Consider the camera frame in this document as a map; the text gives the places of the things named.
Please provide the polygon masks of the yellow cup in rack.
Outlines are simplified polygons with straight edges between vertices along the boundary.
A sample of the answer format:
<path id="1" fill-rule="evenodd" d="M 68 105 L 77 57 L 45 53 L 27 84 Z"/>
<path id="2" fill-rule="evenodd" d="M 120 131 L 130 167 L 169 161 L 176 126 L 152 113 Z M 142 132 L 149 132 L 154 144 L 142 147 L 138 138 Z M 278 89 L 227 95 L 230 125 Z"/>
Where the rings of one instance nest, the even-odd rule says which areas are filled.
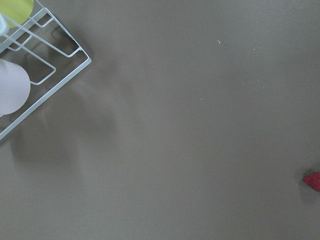
<path id="1" fill-rule="evenodd" d="M 34 0 L 0 0 L 0 13 L 21 25 L 31 16 L 34 3 Z"/>

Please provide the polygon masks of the pink cup in rack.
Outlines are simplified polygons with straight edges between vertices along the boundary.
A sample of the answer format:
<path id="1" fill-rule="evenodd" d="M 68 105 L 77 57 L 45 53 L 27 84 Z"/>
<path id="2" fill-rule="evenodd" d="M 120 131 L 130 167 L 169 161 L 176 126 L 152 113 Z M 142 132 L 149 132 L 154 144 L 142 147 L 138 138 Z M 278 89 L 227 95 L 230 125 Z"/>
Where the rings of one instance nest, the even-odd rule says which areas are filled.
<path id="1" fill-rule="evenodd" d="M 31 82 L 27 72 L 18 64 L 0 60 L 0 115 L 19 110 L 27 101 Z"/>

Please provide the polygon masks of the red strawberry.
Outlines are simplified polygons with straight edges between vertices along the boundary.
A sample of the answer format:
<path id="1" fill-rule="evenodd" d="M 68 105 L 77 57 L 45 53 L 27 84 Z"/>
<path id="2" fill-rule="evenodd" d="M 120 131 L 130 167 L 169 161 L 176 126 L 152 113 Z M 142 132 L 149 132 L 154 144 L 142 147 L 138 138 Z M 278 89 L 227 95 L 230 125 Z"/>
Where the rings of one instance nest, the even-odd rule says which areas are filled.
<path id="1" fill-rule="evenodd" d="M 309 175 L 303 177 L 303 182 L 315 191 L 320 191 L 320 172 L 312 172 Z"/>

